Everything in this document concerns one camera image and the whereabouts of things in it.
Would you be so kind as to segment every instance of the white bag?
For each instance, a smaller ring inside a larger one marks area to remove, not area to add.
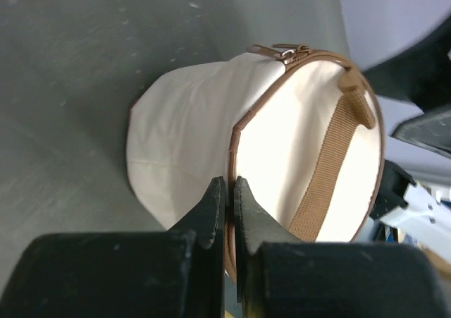
[[[349,242],[359,232],[383,172],[376,96],[340,55],[274,47],[285,51],[253,46],[229,62],[167,73],[132,108],[130,184],[165,228],[198,203],[213,177],[230,185],[242,176],[256,201],[302,240]],[[231,276],[233,262],[226,260]]]

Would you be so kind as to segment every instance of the brown strap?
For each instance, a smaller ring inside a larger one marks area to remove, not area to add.
[[[362,124],[368,129],[376,126],[358,74],[349,69],[338,86],[343,96],[329,123],[310,184],[290,224],[290,232],[305,241],[318,237],[357,126]]]

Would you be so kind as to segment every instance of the white fabric pouch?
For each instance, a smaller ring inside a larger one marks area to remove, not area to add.
[[[246,178],[256,201],[302,240],[350,242],[366,221],[384,162],[375,94],[338,54],[273,48],[167,73],[132,108],[130,184],[165,228],[217,176],[229,187]]]

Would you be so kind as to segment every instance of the white object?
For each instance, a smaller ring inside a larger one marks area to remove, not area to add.
[[[159,78],[134,105],[130,184],[165,228],[198,203],[213,177],[227,181],[233,126],[285,70],[283,63],[256,54],[181,68]],[[314,172],[344,72],[332,61],[302,66],[242,131],[237,174],[286,228]],[[368,92],[365,100],[376,114]],[[371,130],[357,128],[317,240],[348,242],[365,221],[382,159],[379,125],[376,119]]]
[[[405,209],[396,207],[380,220],[414,237],[451,263],[451,210],[437,203],[419,184],[409,184],[404,200]]]

